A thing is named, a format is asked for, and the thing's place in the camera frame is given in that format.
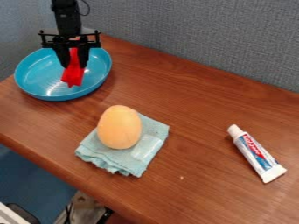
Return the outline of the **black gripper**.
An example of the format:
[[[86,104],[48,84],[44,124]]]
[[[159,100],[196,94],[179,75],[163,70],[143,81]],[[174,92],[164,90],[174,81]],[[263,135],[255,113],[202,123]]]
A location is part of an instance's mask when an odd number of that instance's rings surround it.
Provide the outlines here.
[[[80,7],[76,3],[53,3],[51,10],[56,27],[39,31],[41,46],[53,49],[64,68],[71,63],[69,48],[78,47],[79,66],[86,68],[90,61],[90,48],[100,47],[100,32],[82,25]]]

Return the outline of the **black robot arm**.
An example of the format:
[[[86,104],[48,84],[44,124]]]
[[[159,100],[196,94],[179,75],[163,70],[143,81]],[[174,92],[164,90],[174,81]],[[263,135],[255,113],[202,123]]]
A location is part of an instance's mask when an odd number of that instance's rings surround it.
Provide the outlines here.
[[[64,68],[71,64],[71,48],[76,48],[79,67],[86,68],[90,61],[90,49],[102,47],[100,32],[83,26],[78,0],[51,0],[51,10],[56,27],[39,31],[41,47],[55,51]]]

